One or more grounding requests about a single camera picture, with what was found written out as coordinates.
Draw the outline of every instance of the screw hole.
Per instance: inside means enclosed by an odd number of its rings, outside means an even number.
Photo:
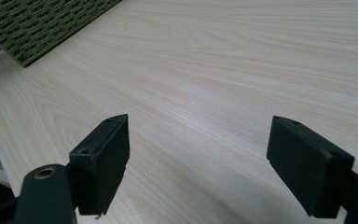
[[[47,179],[47,178],[55,175],[56,172],[57,172],[56,169],[46,168],[46,169],[43,169],[43,170],[37,172],[36,174],[34,174],[34,178],[35,179]]]
[[[79,150],[81,154],[89,154],[89,150],[87,148],[82,148]]]

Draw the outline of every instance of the wood grain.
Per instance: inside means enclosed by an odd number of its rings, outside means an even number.
[[[124,181],[106,217],[79,223],[342,223],[344,211],[308,218],[266,152],[283,116],[358,172],[358,1],[125,0],[26,69],[0,52],[0,158],[16,194],[124,113]]]

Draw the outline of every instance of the table surface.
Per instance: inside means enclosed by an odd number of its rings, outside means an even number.
[[[358,1],[126,0],[28,68],[0,52],[0,158],[18,195],[129,114],[106,217],[79,223],[342,223],[308,218],[266,159],[272,116],[356,158]]]

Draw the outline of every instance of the green textured mat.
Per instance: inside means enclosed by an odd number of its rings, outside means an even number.
[[[120,0],[0,0],[0,48],[24,67]]]

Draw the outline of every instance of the green mat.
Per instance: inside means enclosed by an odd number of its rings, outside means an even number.
[[[0,48],[26,67],[120,0],[0,0]]]

